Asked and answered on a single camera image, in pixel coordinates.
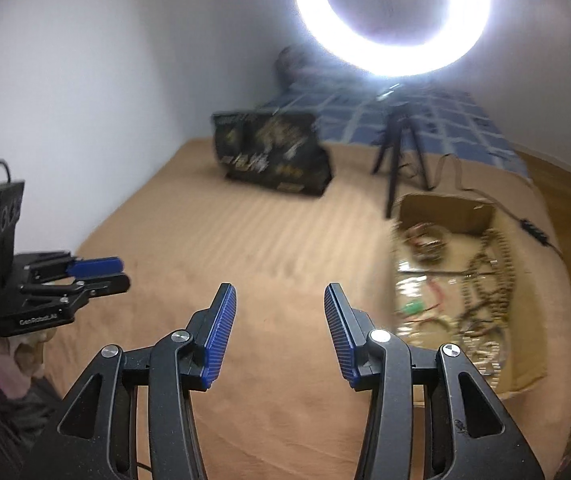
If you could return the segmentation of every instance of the white wall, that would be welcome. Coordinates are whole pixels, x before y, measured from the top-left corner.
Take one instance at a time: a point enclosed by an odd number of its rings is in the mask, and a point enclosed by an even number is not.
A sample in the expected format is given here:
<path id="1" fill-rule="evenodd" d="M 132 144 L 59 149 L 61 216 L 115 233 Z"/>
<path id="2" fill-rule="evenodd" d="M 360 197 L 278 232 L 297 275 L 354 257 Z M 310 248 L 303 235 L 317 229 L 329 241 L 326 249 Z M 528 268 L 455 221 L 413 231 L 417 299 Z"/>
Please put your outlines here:
<path id="1" fill-rule="evenodd" d="M 0 0 L 0 157 L 27 181 L 18 250 L 74 250 L 190 134 L 141 7 Z"/>
<path id="2" fill-rule="evenodd" d="M 259 6 L 260 1 L 243 0 Z M 270 11 L 278 47 L 267 40 L 264 44 L 272 56 L 306 33 L 294 0 L 263 1 L 282 6 L 280 13 Z M 393 0 L 397 9 L 404 3 Z M 379 6 L 370 7 L 370 18 L 376 21 Z M 222 6 L 219 12 L 232 11 Z M 230 28 L 242 15 L 232 17 Z M 492 0 L 479 42 L 462 59 L 433 75 L 471 92 L 517 147 L 571 169 L 571 0 Z"/>
<path id="3" fill-rule="evenodd" d="M 492 0 L 479 42 L 435 75 L 471 92 L 508 140 L 571 168 L 571 0 Z"/>

